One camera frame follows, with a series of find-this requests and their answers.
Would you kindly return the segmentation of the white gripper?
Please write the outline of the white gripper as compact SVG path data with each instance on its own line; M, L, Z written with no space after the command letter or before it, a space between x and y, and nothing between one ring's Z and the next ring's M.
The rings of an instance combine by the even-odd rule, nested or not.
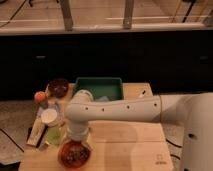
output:
M74 141L85 141L89 135L89 127L87 125L69 125L67 135Z

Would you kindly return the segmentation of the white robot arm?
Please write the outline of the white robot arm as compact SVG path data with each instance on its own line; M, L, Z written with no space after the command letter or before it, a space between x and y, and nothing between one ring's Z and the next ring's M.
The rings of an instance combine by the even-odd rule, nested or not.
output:
M88 137L91 121L180 123L180 171L213 171L213 92L95 102L89 91L80 90L68 102L65 117L68 135L77 141Z

